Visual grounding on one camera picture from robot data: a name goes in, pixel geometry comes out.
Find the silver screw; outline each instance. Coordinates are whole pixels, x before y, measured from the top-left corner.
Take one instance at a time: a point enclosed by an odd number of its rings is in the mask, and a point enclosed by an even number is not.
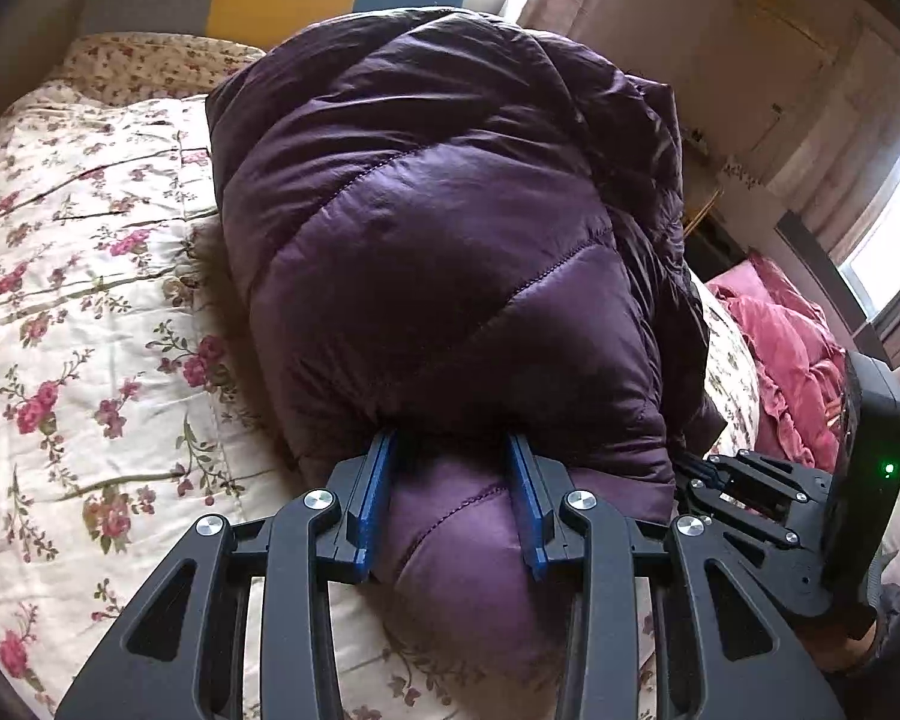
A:
[[[216,514],[207,514],[206,517],[197,520],[197,533],[201,536],[216,536],[221,530],[223,530],[223,517],[218,517]]]
[[[567,505],[585,512],[597,505],[597,496],[587,490],[572,490],[567,493]]]
[[[696,517],[684,515],[684,517],[677,520],[677,530],[683,533],[684,536],[699,536],[703,533],[703,522],[700,522]]]
[[[333,503],[333,493],[330,490],[310,490],[303,498],[303,505],[307,509],[326,509]]]

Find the folded purple jacket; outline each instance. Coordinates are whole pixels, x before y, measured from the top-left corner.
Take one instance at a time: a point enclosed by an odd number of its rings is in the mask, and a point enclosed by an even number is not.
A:
[[[381,425],[428,437],[395,480],[374,573],[483,666],[526,673],[562,636],[565,598],[521,562],[503,431],[666,521],[668,446],[706,436],[706,451],[722,429],[671,90],[565,38],[428,8],[305,29],[207,117],[290,450],[317,485]]]

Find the red fabric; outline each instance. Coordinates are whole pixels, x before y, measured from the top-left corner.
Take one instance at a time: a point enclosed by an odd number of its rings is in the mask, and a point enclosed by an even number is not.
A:
[[[839,442],[826,410],[842,396],[845,355],[821,308],[777,264],[755,253],[707,286],[754,356],[762,412],[755,449],[832,471]]]

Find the white floral fabric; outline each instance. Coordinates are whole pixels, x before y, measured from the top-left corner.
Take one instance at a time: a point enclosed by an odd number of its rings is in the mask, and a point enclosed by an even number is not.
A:
[[[202,95],[261,54],[82,38],[0,120],[0,668],[40,718],[194,519],[268,517],[301,491],[227,275],[203,112]],[[700,292],[707,389],[730,423],[718,445],[752,447],[754,364]],[[482,674],[398,606],[379,586],[333,587],[350,720],[552,716],[556,679]],[[247,718],[258,664],[251,623]],[[653,659],[641,685],[654,717]]]

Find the floral bedspread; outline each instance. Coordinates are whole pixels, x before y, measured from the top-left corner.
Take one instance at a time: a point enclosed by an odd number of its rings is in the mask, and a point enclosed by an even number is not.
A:
[[[41,718],[194,519],[267,517],[301,490],[228,280],[203,115],[260,55],[83,38],[0,121],[0,666]],[[750,447],[754,365],[700,292],[720,447]],[[443,654],[379,587],[334,586],[332,610],[350,720],[552,716],[554,679],[508,685]],[[251,623],[247,718],[258,664]],[[641,683],[653,717],[653,659]]]

